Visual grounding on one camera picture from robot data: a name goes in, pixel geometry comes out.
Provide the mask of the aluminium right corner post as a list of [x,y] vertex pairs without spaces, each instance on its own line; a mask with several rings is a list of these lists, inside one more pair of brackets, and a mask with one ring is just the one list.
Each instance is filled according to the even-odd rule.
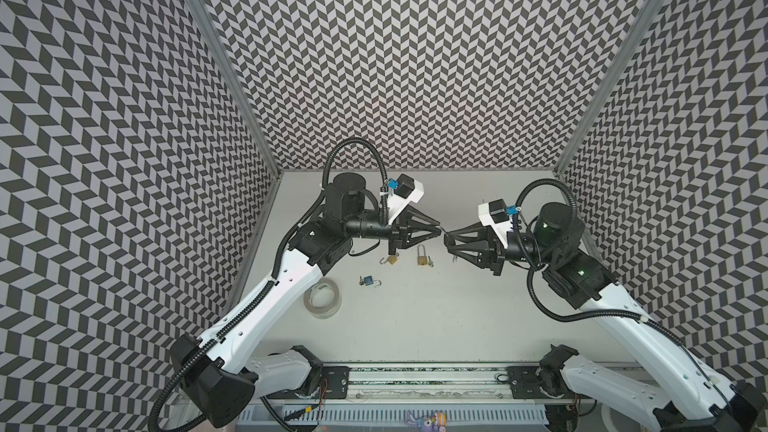
[[600,112],[608,102],[614,88],[617,86],[627,67],[630,65],[633,56],[641,47],[645,35],[651,29],[654,20],[659,14],[665,1],[666,0],[645,0],[643,2],[633,24],[619,47],[614,60],[607,68],[602,81],[597,87],[591,101],[585,108],[575,131],[571,135],[554,168],[556,177],[564,177],[565,172],[573,162],[591,128],[598,120]]

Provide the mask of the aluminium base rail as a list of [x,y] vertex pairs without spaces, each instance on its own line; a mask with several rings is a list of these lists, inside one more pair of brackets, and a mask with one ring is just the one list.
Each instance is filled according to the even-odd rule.
[[446,420],[453,430],[542,426],[575,431],[599,411],[589,397],[547,396],[534,362],[356,362],[328,365],[307,396],[282,391],[253,400],[237,423],[285,424],[293,431],[415,431],[434,418]]

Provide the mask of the large brass padlock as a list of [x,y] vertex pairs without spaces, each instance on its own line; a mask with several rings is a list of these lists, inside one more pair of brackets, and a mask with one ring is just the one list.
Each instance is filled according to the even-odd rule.
[[424,244],[419,244],[417,246],[417,264],[419,266],[427,266],[427,267],[433,266],[433,261],[431,257],[427,254],[426,247]]

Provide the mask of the white tape roll bottom right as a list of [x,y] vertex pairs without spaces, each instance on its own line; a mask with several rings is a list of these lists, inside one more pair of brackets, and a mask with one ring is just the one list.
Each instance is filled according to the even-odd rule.
[[601,422],[608,432],[641,432],[644,428],[636,421],[615,411],[608,405],[599,406]]

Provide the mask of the aluminium corner post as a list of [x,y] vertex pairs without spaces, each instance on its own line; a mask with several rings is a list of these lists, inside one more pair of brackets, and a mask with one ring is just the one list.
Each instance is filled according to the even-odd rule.
[[213,21],[203,0],[184,0],[189,12],[195,21],[201,37],[205,42],[213,62],[216,64],[223,82],[242,116],[246,128],[260,150],[260,153],[267,165],[268,170],[274,176],[280,176],[281,170],[277,165],[275,158],[270,150],[267,140],[258,125],[256,114],[253,111],[250,100],[240,83],[239,78],[232,66],[226,48],[221,41],[218,31],[214,27]]
[[571,135],[554,168],[556,177],[564,177],[565,172],[573,162],[591,128],[598,120],[600,112],[608,102],[614,88],[617,86],[627,67],[630,65],[633,56],[641,47],[645,35],[651,29],[654,20],[659,14],[665,1],[666,0],[645,0],[643,2],[633,24],[619,47],[614,60],[607,68],[602,81],[597,87],[591,101],[585,108],[575,131]]

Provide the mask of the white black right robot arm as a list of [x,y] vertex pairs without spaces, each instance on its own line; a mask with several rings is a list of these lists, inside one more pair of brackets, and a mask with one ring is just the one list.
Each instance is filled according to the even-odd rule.
[[561,324],[597,322],[653,379],[631,379],[558,345],[538,363],[543,394],[587,396],[650,431],[749,431],[766,411],[760,390],[697,358],[615,273],[581,250],[585,224],[563,182],[535,180],[512,205],[480,204],[478,218],[445,234],[450,254],[494,275],[507,263],[525,266],[526,289],[540,312]]

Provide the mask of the blue padlock with key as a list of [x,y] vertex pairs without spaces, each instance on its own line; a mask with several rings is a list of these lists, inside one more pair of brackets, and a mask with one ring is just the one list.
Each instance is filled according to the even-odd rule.
[[375,279],[372,276],[361,276],[359,278],[359,285],[360,286],[372,286],[372,287],[380,287],[382,285],[382,281],[379,279]]

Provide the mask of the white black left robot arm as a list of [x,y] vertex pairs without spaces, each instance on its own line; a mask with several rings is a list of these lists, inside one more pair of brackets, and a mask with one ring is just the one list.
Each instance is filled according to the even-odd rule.
[[[351,145],[372,155],[380,174],[378,191],[369,190],[357,173],[331,174],[337,155]],[[172,345],[174,373],[149,412],[148,430],[160,430],[160,414],[176,389],[200,412],[181,425],[183,431],[203,423],[225,427],[255,397],[283,390],[312,393],[323,367],[313,353],[294,346],[251,367],[256,348],[298,299],[350,256],[355,239],[385,240],[395,254],[440,236],[439,222],[415,207],[423,195],[423,184],[409,175],[389,178],[370,141],[351,137],[335,145],[324,163],[317,198],[281,239],[266,277],[199,336],[184,334]]]

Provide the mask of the aluminium left corner post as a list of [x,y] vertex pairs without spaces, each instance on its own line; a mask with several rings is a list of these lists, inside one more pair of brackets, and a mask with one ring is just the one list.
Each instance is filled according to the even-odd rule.
[[218,31],[214,27],[213,21],[203,0],[184,0],[189,12],[195,21],[201,37],[205,42],[213,62],[216,64],[223,82],[242,116],[246,128],[260,150],[260,153],[267,165],[268,170],[274,176],[280,176],[281,170],[277,165],[275,158],[270,150],[267,140],[258,125],[256,114],[253,111],[250,100],[240,83],[239,78],[232,66],[226,48],[221,41]]

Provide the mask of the clear tape roll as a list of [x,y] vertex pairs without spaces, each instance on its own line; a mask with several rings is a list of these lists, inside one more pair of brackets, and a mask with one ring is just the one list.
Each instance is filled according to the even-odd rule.
[[317,319],[325,320],[333,317],[342,305],[338,285],[333,280],[322,278],[304,293],[303,304],[305,309]]

